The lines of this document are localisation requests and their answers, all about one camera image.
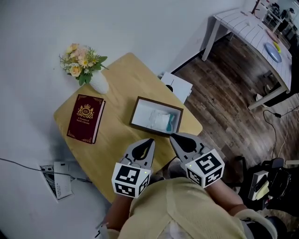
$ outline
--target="baseboard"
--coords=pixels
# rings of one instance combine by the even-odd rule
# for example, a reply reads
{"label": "baseboard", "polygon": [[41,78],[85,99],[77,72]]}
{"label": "baseboard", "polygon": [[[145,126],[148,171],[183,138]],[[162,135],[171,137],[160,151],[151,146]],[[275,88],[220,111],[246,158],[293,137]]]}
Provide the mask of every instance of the baseboard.
{"label": "baseboard", "polygon": [[[227,33],[226,35],[224,35],[223,37],[219,38],[217,41],[214,42],[214,44],[217,43],[218,41],[221,41],[223,38],[227,37],[229,34],[230,34],[230,32]],[[201,50],[199,53],[197,53],[196,55],[194,55],[193,57],[191,57],[189,60],[187,60],[185,63],[183,63],[183,64],[180,65],[179,67],[177,67],[174,71],[172,71],[172,74],[175,74],[179,69],[183,68],[183,67],[184,67],[185,65],[187,65],[190,61],[192,61],[193,59],[195,59],[195,58],[199,57],[201,54],[203,54],[204,51],[205,51],[205,49],[206,49],[206,48],[204,48],[204,49]]]}

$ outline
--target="blue plate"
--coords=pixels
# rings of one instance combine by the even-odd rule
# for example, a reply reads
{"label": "blue plate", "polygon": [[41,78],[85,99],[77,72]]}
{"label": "blue plate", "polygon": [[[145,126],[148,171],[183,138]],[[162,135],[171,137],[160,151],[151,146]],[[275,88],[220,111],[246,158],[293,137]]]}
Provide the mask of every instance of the blue plate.
{"label": "blue plate", "polygon": [[267,52],[269,55],[273,58],[274,61],[280,63],[282,61],[280,54],[278,53],[277,49],[272,46],[270,43],[265,44],[265,48],[267,49]]}

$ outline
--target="book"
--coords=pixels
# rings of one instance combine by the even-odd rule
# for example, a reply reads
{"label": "book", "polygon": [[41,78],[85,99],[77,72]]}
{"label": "book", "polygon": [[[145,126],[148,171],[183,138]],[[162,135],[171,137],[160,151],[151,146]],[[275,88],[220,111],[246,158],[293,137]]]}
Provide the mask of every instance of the book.
{"label": "book", "polygon": [[85,143],[94,144],[97,139],[105,103],[102,98],[78,95],[71,114],[67,136]]}

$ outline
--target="person's arm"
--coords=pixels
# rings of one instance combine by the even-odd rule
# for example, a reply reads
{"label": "person's arm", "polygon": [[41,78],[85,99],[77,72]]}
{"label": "person's arm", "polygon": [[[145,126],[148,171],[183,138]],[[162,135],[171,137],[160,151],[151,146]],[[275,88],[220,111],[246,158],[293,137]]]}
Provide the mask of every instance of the person's arm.
{"label": "person's arm", "polygon": [[207,186],[205,190],[216,204],[227,211],[231,216],[247,209],[241,197],[232,191],[221,179]]}
{"label": "person's arm", "polygon": [[103,221],[103,224],[106,224],[107,229],[121,231],[122,226],[129,218],[132,201],[133,198],[131,197],[117,194]]}

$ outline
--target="yellow object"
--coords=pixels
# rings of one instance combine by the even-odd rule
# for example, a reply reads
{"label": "yellow object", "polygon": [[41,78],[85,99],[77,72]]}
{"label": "yellow object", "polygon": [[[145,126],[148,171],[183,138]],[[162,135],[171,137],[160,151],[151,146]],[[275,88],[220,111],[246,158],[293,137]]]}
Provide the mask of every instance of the yellow object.
{"label": "yellow object", "polygon": [[[109,202],[115,193],[111,178],[115,163],[127,147],[141,139],[156,141],[153,169],[160,170],[174,155],[166,137],[134,129],[128,124],[138,96],[160,101],[184,109],[180,132],[198,135],[201,124],[183,103],[134,54],[127,53],[102,73],[109,83],[106,95],[97,93],[89,84],[79,88],[54,113],[59,131],[82,169]],[[106,101],[95,144],[87,144],[66,136],[78,94],[103,98]]]}
{"label": "yellow object", "polygon": [[273,42],[273,44],[276,47],[278,53],[281,53],[281,49],[280,49],[279,45],[276,42]]}
{"label": "yellow object", "polygon": [[110,239],[246,239],[240,219],[248,218],[264,226],[271,238],[277,238],[275,227],[262,215],[245,209],[232,217],[202,187],[179,177],[148,186],[133,200],[121,232],[108,230],[108,235]]}
{"label": "yellow object", "polygon": [[270,191],[268,186],[269,186],[269,181],[266,181],[265,184],[261,187],[261,189],[256,193],[257,200],[260,200],[263,196],[265,196]]}

